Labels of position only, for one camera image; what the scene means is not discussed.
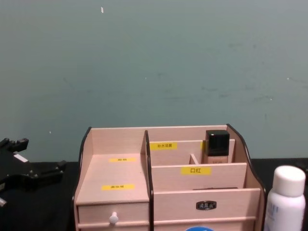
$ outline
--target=white drawer knob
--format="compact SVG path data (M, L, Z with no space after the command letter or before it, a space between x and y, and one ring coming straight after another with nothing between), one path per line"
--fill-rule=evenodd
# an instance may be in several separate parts
M116 224L118 221L119 221L119 218L117 217L116 212L113 212L109 218L110 224Z

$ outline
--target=white bottle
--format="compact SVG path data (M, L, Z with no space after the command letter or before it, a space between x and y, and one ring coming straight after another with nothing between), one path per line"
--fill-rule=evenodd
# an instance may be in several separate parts
M301 231L305 212L305 173L293 166L275 169L263 231Z

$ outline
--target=teal wall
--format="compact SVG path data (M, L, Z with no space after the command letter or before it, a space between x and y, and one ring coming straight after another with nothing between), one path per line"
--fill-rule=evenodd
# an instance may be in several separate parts
M308 2L0 0L0 80L30 161L76 161L88 126L225 123L308 157Z

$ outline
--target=cosmetic organizer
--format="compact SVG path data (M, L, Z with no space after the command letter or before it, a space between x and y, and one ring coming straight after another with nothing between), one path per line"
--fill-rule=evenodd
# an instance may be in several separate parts
M201 164L207 130L228 163ZM242 136L222 126L89 128L73 196L77 231L262 231L265 189Z

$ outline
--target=black table surface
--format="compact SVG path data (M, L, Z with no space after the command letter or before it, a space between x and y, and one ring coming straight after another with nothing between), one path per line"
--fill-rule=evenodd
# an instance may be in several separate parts
M305 159L253 159L255 171L263 181L267 192L272 187L273 174L280 165L294 165ZM55 163L34 163L37 169L43 169ZM78 163L67 163L63 180L59 184L46 186L35 192L10 190L0 194L8 202L5 209L0 208L0 231L73 231L74 215L71 199L77 182ZM306 201L308 188L305 190ZM303 230L308 230L306 212Z

